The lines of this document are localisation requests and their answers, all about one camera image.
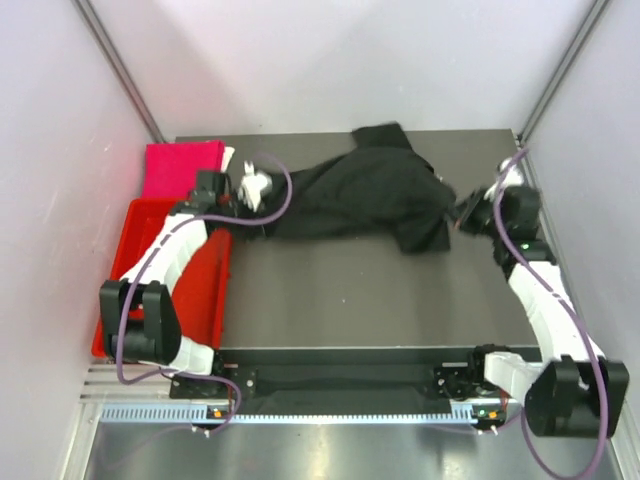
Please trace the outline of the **folded pink t-shirt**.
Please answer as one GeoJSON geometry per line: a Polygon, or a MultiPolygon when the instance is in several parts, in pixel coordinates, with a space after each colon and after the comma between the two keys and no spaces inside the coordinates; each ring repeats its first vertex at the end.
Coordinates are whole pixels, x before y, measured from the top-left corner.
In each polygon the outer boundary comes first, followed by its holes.
{"type": "Polygon", "coordinates": [[[185,198],[200,170],[220,170],[224,150],[225,144],[216,140],[148,144],[140,197],[185,198]]]}

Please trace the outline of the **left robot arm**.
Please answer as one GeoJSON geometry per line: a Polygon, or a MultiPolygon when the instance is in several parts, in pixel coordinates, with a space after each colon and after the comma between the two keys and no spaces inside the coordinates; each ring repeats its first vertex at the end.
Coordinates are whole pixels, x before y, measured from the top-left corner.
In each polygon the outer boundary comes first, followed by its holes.
{"type": "Polygon", "coordinates": [[[224,390],[227,374],[215,365],[213,347],[183,334],[172,293],[214,232],[201,216],[233,215],[230,193],[228,174],[199,171],[195,188],[170,208],[142,257],[99,291],[102,343],[109,357],[192,374],[194,387],[209,397],[224,390]]]}

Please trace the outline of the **corner aluminium post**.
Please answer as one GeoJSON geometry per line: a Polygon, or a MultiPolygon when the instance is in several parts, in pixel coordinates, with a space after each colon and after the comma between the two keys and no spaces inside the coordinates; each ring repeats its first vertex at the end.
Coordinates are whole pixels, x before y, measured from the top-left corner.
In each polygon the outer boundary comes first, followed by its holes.
{"type": "Polygon", "coordinates": [[[532,138],[537,126],[551,106],[560,87],[567,79],[571,69],[576,64],[611,3],[611,0],[596,0],[590,3],[589,8],[578,23],[575,33],[571,36],[542,93],[535,102],[532,111],[527,116],[524,126],[515,135],[519,146],[523,146],[532,138]]]}
{"type": "Polygon", "coordinates": [[[141,91],[127,68],[116,44],[101,20],[98,11],[89,0],[71,0],[80,18],[86,25],[104,59],[114,73],[126,98],[138,115],[147,133],[155,143],[165,143],[166,138],[145,102],[141,91]]]}

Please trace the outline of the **left corner aluminium post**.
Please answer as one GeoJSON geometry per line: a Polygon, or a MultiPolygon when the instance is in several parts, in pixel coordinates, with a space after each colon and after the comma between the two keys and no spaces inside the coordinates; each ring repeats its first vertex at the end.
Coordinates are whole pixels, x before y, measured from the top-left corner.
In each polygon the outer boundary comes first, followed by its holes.
{"type": "Polygon", "coordinates": [[[114,73],[126,98],[138,115],[147,133],[155,143],[165,143],[166,138],[145,102],[141,91],[127,68],[116,44],[101,20],[98,11],[89,0],[71,0],[80,18],[86,25],[104,59],[114,73]]]}

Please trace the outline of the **black t-shirt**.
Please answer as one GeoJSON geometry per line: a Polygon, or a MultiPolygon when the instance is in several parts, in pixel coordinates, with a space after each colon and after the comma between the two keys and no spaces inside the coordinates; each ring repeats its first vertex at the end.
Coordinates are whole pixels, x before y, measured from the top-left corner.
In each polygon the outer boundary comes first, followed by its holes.
{"type": "Polygon", "coordinates": [[[447,215],[454,190],[411,145],[399,123],[353,131],[354,147],[290,174],[274,172],[261,209],[238,206],[240,217],[285,213],[259,226],[229,225],[242,240],[329,240],[388,235],[404,254],[447,252],[447,215]]]}

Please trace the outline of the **folded white t-shirt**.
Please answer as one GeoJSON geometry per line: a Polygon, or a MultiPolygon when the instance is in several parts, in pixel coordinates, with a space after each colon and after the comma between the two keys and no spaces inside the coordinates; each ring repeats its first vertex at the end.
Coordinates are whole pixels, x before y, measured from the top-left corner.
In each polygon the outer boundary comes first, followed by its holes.
{"type": "Polygon", "coordinates": [[[225,146],[220,162],[220,171],[226,172],[235,154],[235,149],[231,146],[225,146]]]}

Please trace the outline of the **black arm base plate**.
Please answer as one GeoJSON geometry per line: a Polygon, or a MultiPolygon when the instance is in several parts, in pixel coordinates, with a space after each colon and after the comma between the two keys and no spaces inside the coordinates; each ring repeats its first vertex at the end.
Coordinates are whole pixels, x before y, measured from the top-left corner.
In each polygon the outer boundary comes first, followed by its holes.
{"type": "Polygon", "coordinates": [[[465,347],[228,348],[217,373],[243,414],[442,413],[455,402],[507,404],[470,373],[465,347]]]}

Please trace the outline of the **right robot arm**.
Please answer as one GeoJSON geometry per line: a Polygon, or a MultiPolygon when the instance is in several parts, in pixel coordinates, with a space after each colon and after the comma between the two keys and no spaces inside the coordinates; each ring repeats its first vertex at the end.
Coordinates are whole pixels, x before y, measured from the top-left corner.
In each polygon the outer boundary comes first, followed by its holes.
{"type": "Polygon", "coordinates": [[[481,396],[505,391],[523,406],[538,437],[611,438],[629,372],[576,326],[560,267],[538,235],[540,208],[539,192],[520,185],[507,187],[498,205],[477,190],[449,209],[459,230],[492,240],[494,260],[521,302],[541,354],[534,366],[505,347],[491,347],[467,370],[467,384],[481,396]]]}

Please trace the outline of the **right corner aluminium post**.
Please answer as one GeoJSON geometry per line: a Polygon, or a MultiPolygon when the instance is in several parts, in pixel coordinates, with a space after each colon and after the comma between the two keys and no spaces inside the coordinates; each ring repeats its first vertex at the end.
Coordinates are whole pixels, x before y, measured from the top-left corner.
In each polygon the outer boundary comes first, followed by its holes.
{"type": "Polygon", "coordinates": [[[590,3],[589,8],[578,23],[575,33],[571,36],[542,93],[535,102],[532,111],[527,116],[524,126],[515,135],[519,146],[523,146],[532,138],[537,126],[551,106],[560,87],[567,79],[571,69],[576,64],[611,3],[611,0],[596,0],[590,3]]]}

